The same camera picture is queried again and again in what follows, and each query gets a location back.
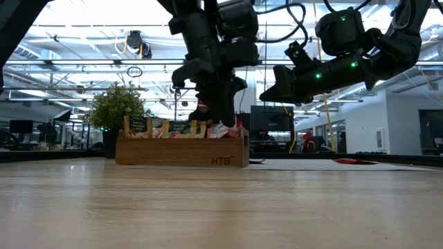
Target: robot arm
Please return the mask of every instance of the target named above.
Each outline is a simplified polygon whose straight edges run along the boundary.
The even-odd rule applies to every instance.
[[[419,35],[431,0],[401,0],[392,12],[388,32],[373,28],[364,31],[361,14],[347,9],[325,15],[316,26],[328,62],[310,59],[306,52],[292,43],[285,54],[296,66],[274,66],[275,86],[260,99],[270,102],[310,103],[313,96],[365,82],[368,90],[379,80],[387,80],[413,67],[419,57],[422,39]],[[376,55],[369,56],[373,48]]]
[[[225,125],[235,124],[234,95],[247,87],[235,77],[234,68],[258,63],[255,37],[257,15],[251,0],[231,0],[217,4],[205,0],[158,0],[172,14],[169,22],[173,35],[181,33],[188,49],[186,63],[172,74],[174,87],[184,87],[185,80],[195,82],[197,97]],[[234,26],[243,35],[225,27]]]
[[[234,125],[233,96],[247,85],[235,77],[233,68],[254,66],[258,60],[253,3],[231,0],[217,5],[216,0],[205,0],[202,10],[197,0],[158,1],[174,16],[169,22],[171,33],[183,34],[189,52],[185,65],[172,75],[174,86],[184,86],[186,79],[197,83],[197,97],[225,125]],[[291,43],[284,53],[296,67],[274,66],[275,85],[260,99],[310,103],[313,96],[324,92],[359,82],[371,89],[377,81],[404,72],[418,60],[422,45],[419,29],[430,4],[431,0],[401,0],[385,35],[375,28],[364,31],[358,10],[325,15],[316,26],[316,34],[323,50],[336,58],[322,63],[307,56],[304,44]],[[369,56],[373,48],[379,52]]]

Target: table surface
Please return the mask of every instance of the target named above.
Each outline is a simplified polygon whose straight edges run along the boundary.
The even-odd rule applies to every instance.
[[[0,165],[0,248],[442,248],[443,172]]]

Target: wooden crate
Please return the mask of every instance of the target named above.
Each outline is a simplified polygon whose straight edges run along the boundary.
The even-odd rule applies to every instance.
[[[249,164],[248,131],[240,138],[118,138],[121,165],[235,167]]]

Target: yellow cable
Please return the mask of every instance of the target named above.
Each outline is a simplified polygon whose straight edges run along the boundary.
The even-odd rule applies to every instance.
[[[116,51],[119,52],[120,54],[124,54],[126,52],[126,46],[127,46],[127,36],[125,38],[125,48],[123,49],[123,52],[118,50],[117,43],[114,43],[114,47],[116,48]]]
[[[286,113],[286,115],[288,115],[289,117],[291,117],[291,114],[288,112],[288,110],[286,109],[286,107],[282,104],[284,112]],[[293,128],[293,141],[292,141],[292,145],[291,148],[289,149],[289,154],[292,153],[292,149],[294,147],[294,145],[296,144],[297,141],[297,136],[296,136],[296,128]]]
[[[441,99],[441,97],[434,91],[434,88],[432,87],[431,83],[429,82],[427,76],[424,74],[423,70],[422,70],[422,75],[424,76],[424,78],[426,79],[426,82],[428,82],[429,87],[431,88],[432,92],[435,94],[435,97],[437,97],[437,99],[443,103],[443,100]]]
[[[426,41],[426,42],[424,42],[423,44],[427,44],[427,43],[429,43],[429,42],[432,40],[433,35],[434,35],[434,32],[435,32],[435,30],[432,30],[431,37],[429,37],[429,40]]]
[[[316,0],[312,0],[312,4],[314,5],[314,17],[316,19],[316,25],[317,25]],[[318,49],[318,58],[321,61],[320,37],[317,37],[317,49]],[[326,110],[326,116],[327,116],[327,126],[329,127],[329,138],[331,139],[331,149],[333,152],[335,152],[334,132],[332,132],[331,118],[329,116],[329,107],[327,106],[326,93],[323,94],[323,101],[325,103],[325,110]]]

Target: wood grain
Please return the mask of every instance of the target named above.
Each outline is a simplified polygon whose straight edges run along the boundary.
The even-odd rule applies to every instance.
[[[0,248],[441,249],[441,172],[0,164]]]
[[[119,138],[116,162],[121,165],[243,168],[249,164],[249,144],[247,131],[242,134],[241,138],[220,139]]]

